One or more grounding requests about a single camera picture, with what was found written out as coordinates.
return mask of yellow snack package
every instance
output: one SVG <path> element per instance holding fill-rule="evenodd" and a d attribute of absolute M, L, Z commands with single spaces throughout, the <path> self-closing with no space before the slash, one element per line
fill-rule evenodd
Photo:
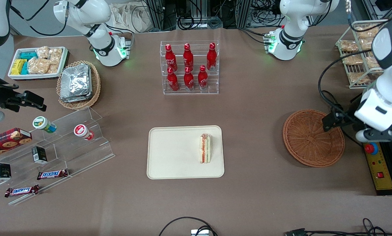
<path fill-rule="evenodd" d="M 24 63 L 26 63 L 27 60 L 26 59 L 16 59 L 13 62 L 13 67 L 11 68 L 11 74 L 12 75 L 20 75 L 21 71 L 22 71 L 22 66 L 24 65 Z"/>

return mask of emergency stop button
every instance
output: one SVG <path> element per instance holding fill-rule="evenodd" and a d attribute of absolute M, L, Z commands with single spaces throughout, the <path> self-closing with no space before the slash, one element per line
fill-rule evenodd
<path fill-rule="evenodd" d="M 365 152 L 371 155 L 376 155 L 378 153 L 378 146 L 376 143 L 368 143 L 365 145 Z"/>

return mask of aluminum foil package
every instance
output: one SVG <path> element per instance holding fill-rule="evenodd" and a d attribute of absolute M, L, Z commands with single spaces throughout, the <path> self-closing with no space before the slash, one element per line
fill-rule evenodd
<path fill-rule="evenodd" d="M 79 64 L 63 70 L 60 99 L 65 103 L 89 100 L 92 97 L 91 68 Z"/>

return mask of yellow control panel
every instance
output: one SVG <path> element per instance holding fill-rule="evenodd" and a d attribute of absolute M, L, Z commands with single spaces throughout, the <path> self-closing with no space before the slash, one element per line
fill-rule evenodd
<path fill-rule="evenodd" d="M 379 143 L 364 143 L 366 159 L 376 190 L 392 189 L 390 173 Z"/>

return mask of red cookie box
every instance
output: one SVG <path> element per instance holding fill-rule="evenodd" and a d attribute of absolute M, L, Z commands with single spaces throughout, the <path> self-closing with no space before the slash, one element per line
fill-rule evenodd
<path fill-rule="evenodd" d="M 12 128 L 0 134 L 0 154 L 32 141 L 30 132 Z"/>

